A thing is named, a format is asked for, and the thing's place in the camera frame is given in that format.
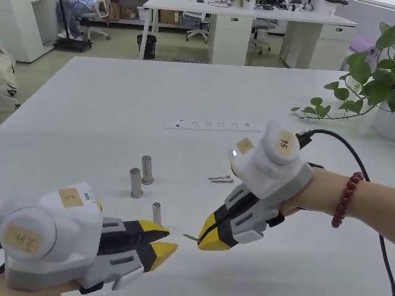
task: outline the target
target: power strip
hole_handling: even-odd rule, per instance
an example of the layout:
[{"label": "power strip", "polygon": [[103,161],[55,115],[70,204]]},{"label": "power strip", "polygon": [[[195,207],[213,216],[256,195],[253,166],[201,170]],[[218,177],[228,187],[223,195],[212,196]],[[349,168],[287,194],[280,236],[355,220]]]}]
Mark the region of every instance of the power strip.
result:
[{"label": "power strip", "polygon": [[207,130],[207,131],[262,131],[260,125],[249,122],[222,122],[210,120],[175,120],[166,124],[171,130]]}]

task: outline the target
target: metal pin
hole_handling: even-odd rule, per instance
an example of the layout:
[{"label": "metal pin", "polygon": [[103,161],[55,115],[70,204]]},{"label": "metal pin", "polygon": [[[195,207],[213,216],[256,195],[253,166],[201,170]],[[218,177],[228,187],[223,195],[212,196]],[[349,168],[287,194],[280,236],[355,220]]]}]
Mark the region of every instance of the metal pin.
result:
[{"label": "metal pin", "polygon": [[141,176],[140,170],[138,168],[132,168],[130,171],[130,183],[131,183],[131,192],[130,195],[134,199],[139,199],[143,196],[143,191],[141,190]]},{"label": "metal pin", "polygon": [[160,203],[152,204],[152,216],[155,224],[162,225],[162,214],[160,213]]},{"label": "metal pin", "polygon": [[199,242],[199,239],[197,239],[194,236],[190,236],[189,234],[183,233],[183,236],[187,237],[188,239],[191,239],[192,241]]},{"label": "metal pin", "polygon": [[230,175],[221,176],[221,177],[212,177],[212,178],[209,178],[208,180],[221,180],[221,179],[230,179]]},{"label": "metal pin", "polygon": [[234,181],[231,180],[211,180],[211,183],[234,183]]},{"label": "metal pin", "polygon": [[152,177],[151,156],[145,155],[142,157],[141,161],[143,162],[143,178],[141,182],[143,182],[144,185],[150,185],[154,182],[154,178]]}]

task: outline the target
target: orange tape label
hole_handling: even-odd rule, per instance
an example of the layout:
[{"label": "orange tape label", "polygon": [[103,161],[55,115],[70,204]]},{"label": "orange tape label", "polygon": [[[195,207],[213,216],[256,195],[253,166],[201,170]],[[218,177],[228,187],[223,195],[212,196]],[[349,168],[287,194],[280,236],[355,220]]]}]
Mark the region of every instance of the orange tape label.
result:
[{"label": "orange tape label", "polygon": [[81,200],[78,191],[75,188],[64,188],[58,190],[60,199],[62,200],[65,208],[82,207],[83,202]]},{"label": "orange tape label", "polygon": [[289,157],[294,144],[294,135],[289,131],[282,129],[277,144],[277,150],[285,157]]},{"label": "orange tape label", "polygon": [[2,241],[17,250],[36,255],[43,238],[34,231],[10,223]]},{"label": "orange tape label", "polygon": [[241,154],[246,154],[248,151],[254,148],[254,145],[248,138],[245,138],[237,143],[237,148],[239,149]]}]

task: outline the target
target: person sitting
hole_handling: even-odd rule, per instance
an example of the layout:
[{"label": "person sitting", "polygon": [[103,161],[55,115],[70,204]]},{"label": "person sitting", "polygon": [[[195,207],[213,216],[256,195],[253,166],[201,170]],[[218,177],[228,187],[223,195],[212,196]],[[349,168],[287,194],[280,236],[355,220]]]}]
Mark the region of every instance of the person sitting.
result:
[{"label": "person sitting", "polygon": [[[70,39],[82,40],[82,35],[78,29],[76,17],[94,11],[96,0],[63,0],[66,27],[69,31]],[[57,15],[63,23],[60,3],[57,5]],[[66,30],[58,34],[60,38],[67,38]]]}]

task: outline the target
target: cable connector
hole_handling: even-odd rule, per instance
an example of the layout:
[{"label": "cable connector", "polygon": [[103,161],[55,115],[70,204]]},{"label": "cable connector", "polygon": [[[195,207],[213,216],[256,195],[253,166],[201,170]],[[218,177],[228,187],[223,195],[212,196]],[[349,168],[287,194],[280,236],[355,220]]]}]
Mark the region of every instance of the cable connector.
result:
[{"label": "cable connector", "polygon": [[297,137],[297,140],[299,141],[299,146],[301,149],[312,141],[311,140],[312,135],[313,134],[311,133],[311,131],[300,131],[295,135]]}]

